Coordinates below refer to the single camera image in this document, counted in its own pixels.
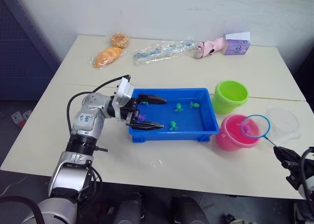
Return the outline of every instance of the bread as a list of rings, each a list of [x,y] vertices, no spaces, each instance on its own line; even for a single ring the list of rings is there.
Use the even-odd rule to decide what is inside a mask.
[[[94,62],[95,68],[100,68],[102,66],[108,65],[114,62],[122,53],[121,48],[108,48],[103,50],[98,54]]]
[[[122,33],[113,34],[112,37],[110,38],[110,41],[114,47],[121,49],[126,48],[129,44],[128,36]]]

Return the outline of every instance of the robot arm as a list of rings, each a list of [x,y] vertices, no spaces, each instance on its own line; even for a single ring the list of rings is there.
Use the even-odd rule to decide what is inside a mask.
[[[126,125],[140,130],[154,130],[163,125],[154,122],[138,122],[138,103],[165,104],[167,100],[158,96],[139,95],[132,98],[134,86],[122,78],[115,96],[90,93],[82,101],[76,114],[66,150],[61,154],[48,187],[49,198],[38,204],[45,223],[74,224],[79,206],[91,202],[90,193],[95,195],[93,153],[105,150],[96,146],[106,118],[115,117]],[[30,213],[23,224],[34,224]]]

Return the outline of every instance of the blue tray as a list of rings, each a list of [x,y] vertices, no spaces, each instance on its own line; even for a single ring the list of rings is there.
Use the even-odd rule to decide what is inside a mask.
[[[134,89],[132,97],[139,94],[157,95],[168,100],[167,104],[139,104],[140,115],[145,121],[163,124],[164,128],[152,131],[129,129],[133,142],[147,140],[198,140],[208,142],[210,136],[219,133],[217,120],[206,88],[179,89]],[[190,108],[190,102],[198,103],[199,108]],[[183,111],[175,112],[177,103]],[[170,130],[171,121],[177,123],[177,130]]]

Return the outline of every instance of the white table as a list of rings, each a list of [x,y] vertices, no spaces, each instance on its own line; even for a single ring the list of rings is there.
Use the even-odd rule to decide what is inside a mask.
[[[75,93],[92,86],[52,82],[1,166],[2,170],[51,176],[69,139],[66,105]],[[100,92],[111,95],[114,89]],[[72,103],[70,116],[79,111],[83,96]],[[291,111],[300,122],[301,138],[285,147],[301,154],[313,144],[314,117],[304,101],[250,98],[234,113],[265,114],[267,108]],[[225,115],[217,115],[219,123]],[[272,146],[261,143],[252,149],[223,151],[212,136],[197,141],[131,142],[128,128],[115,119],[105,121],[98,146],[109,153],[94,152],[94,167],[106,182],[136,184],[232,195],[299,199],[285,177]]]
[[[130,45],[114,63],[95,69],[89,58],[110,43],[106,37],[78,36],[52,83],[100,85],[110,79],[131,74],[136,88],[207,88],[214,92],[222,80],[243,83],[251,97],[305,100],[277,48],[251,46],[245,55],[222,55],[220,52],[203,59],[186,55],[156,63],[133,64],[133,52],[157,40],[131,39]]]

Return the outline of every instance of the floor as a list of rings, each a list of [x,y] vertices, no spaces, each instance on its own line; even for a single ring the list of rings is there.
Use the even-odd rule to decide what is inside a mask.
[[[0,164],[4,161],[21,130],[20,127],[13,123],[11,115],[16,111],[23,113],[29,109],[33,109],[35,105],[36,102],[32,101],[0,102]],[[24,196],[35,202],[40,202],[47,197],[49,177],[6,171],[0,171],[0,194],[8,185],[16,183],[23,178],[25,179],[22,182],[10,187],[4,196]],[[117,207],[125,195],[134,191],[143,193],[145,197],[146,217],[144,223],[172,223],[169,221],[171,199],[180,195],[187,195],[194,198],[202,207],[211,224],[223,224],[222,215],[228,213],[239,219],[245,219],[248,222],[256,221],[258,224],[292,223],[293,200],[234,197],[221,194],[112,183],[105,183],[104,185],[103,203],[98,203],[98,207],[95,205],[90,210],[78,213],[77,223],[97,223],[98,219],[101,220],[99,223],[110,223],[106,219],[105,213],[107,209],[104,208],[104,204],[107,207]],[[18,224],[28,213],[28,208],[22,204],[2,203],[0,204],[0,223]]]

